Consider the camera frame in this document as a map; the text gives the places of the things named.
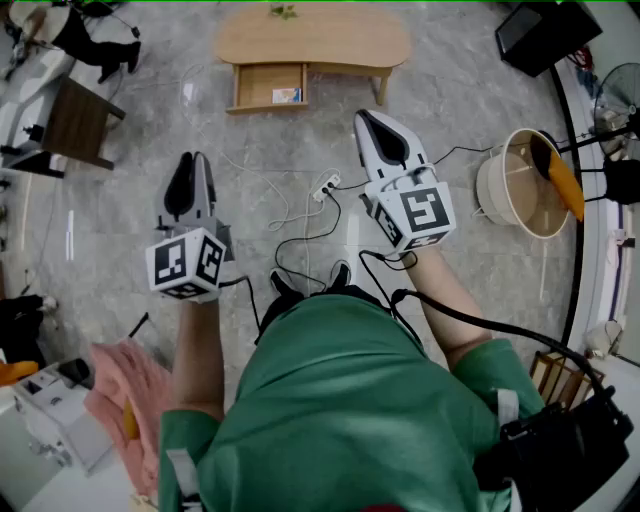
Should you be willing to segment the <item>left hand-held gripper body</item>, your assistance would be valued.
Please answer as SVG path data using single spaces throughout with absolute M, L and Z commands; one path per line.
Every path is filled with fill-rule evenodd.
M 223 263 L 234 259 L 230 226 L 202 209 L 159 223 L 164 238 L 145 250 L 150 290 L 180 301 L 217 299 Z

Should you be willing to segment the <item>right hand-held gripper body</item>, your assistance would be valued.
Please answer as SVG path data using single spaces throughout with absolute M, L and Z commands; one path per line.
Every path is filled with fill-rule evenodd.
M 431 163 L 369 181 L 360 199 L 388 239 L 389 256 L 437 245 L 456 229 L 449 187 Z

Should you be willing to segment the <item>wooden drawer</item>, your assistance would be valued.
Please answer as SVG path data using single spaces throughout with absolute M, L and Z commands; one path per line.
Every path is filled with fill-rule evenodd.
M 308 108 L 307 65 L 304 63 L 269 63 L 234 66 L 234 90 L 228 114 L 255 114 Z M 272 90 L 302 89 L 304 102 L 297 104 L 272 103 Z

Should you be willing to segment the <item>person's left forearm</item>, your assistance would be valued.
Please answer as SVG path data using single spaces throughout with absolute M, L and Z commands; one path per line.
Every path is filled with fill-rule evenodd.
M 219 303 L 183 302 L 172 369 L 174 405 L 224 419 Z

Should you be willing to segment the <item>white power strip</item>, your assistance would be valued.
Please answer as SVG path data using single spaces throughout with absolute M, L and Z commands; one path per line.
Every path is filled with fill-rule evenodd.
M 327 172 L 321 176 L 319 183 L 312 189 L 311 198 L 317 203 L 322 203 L 340 184 L 340 171 L 334 168 L 328 169 Z

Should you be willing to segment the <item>beige round basket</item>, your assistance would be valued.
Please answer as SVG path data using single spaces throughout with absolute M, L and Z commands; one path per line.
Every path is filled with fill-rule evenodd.
M 498 225 L 518 226 L 534 238 L 556 236 L 570 214 L 551 180 L 551 168 L 563 165 L 549 134 L 529 128 L 514 131 L 478 170 L 479 214 Z

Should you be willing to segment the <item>person's black trousers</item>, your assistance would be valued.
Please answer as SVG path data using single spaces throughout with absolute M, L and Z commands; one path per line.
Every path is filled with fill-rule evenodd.
M 344 295 L 344 296 L 354 297 L 354 298 L 364 300 L 365 302 L 368 302 L 374 306 L 377 306 L 387 313 L 390 312 L 390 309 L 385 308 L 377 298 L 375 298 L 368 292 L 364 291 L 357 285 L 346 285 L 346 286 L 331 285 L 324 292 L 313 293 L 310 295 L 310 297 L 322 296 L 322 295 Z M 256 340 L 254 341 L 254 344 L 255 345 L 259 344 L 262 335 L 264 334 L 265 330 L 268 328 L 268 326 L 272 322 L 274 322 L 279 316 L 294 309 L 300 302 L 306 299 L 307 297 L 304 296 L 301 292 L 293 289 L 291 289 L 286 293 L 281 293 L 267 309 L 263 317 L 263 320 L 260 324 L 259 334 Z

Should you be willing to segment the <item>dark wooden side table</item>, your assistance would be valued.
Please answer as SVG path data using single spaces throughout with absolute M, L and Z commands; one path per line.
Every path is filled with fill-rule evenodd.
M 62 75 L 44 127 L 41 149 L 112 171 L 114 163 L 100 155 L 109 116 L 124 120 L 126 113 L 68 75 Z

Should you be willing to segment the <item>oval wooden coffee table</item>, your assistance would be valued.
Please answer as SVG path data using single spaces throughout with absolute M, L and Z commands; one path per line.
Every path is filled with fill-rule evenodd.
M 377 104 L 386 98 L 392 71 L 410 56 L 410 37 L 394 14 L 363 3 L 294 4 L 296 18 L 283 20 L 259 3 L 230 15 L 213 48 L 216 56 L 235 65 L 304 63 L 311 73 L 376 78 Z

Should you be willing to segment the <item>pink cloth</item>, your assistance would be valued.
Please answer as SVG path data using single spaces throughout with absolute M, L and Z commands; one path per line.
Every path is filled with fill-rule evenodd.
M 135 490 L 158 488 L 159 433 L 171 405 L 171 374 L 134 340 L 94 344 L 94 385 L 84 405 L 113 442 Z

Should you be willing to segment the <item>orange cloth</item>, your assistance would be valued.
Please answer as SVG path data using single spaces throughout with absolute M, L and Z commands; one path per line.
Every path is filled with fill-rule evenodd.
M 573 171 L 554 151 L 551 152 L 548 174 L 566 208 L 578 221 L 582 222 L 585 214 L 585 199 L 582 188 Z
M 10 386 L 39 371 L 35 361 L 5 363 L 0 360 L 0 387 Z

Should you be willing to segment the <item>black jacket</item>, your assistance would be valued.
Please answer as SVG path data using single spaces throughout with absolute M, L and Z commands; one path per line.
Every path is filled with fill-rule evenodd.
M 57 307 L 51 296 L 24 295 L 0 300 L 0 350 L 7 363 L 31 361 L 39 369 L 46 366 L 37 339 L 44 316 Z

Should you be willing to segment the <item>black box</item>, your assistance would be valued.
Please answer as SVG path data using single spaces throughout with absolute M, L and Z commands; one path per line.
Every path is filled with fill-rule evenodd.
M 578 0 L 519 3 L 495 30 L 500 58 L 530 77 L 599 36 L 602 29 Z

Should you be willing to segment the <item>wooden rack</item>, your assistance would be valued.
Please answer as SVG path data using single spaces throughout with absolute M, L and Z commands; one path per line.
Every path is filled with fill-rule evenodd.
M 530 376 L 546 405 L 558 403 L 572 410 L 594 395 L 590 378 L 557 352 L 537 351 Z

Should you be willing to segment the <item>black standing fan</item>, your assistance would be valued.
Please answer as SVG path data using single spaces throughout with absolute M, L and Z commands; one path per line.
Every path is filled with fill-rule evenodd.
M 559 151 L 593 144 L 603 154 L 602 166 L 593 170 L 605 179 L 601 197 L 625 206 L 640 203 L 640 63 L 607 74 L 596 92 L 591 135 Z

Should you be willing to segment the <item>person's green shirt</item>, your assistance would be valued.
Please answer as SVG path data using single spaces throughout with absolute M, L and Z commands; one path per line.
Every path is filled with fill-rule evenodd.
M 164 413 L 160 452 L 189 454 L 205 512 L 504 512 L 510 492 L 473 471 L 502 389 L 521 417 L 542 409 L 510 342 L 446 370 L 383 309 L 321 295 L 266 328 L 224 419 Z

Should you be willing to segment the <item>black waist pack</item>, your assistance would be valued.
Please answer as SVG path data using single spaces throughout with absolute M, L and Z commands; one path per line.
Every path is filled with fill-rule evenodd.
M 574 512 L 629 458 L 634 426 L 614 394 L 608 386 L 571 410 L 554 403 L 502 426 L 500 441 L 474 462 L 480 488 L 513 484 L 522 512 Z

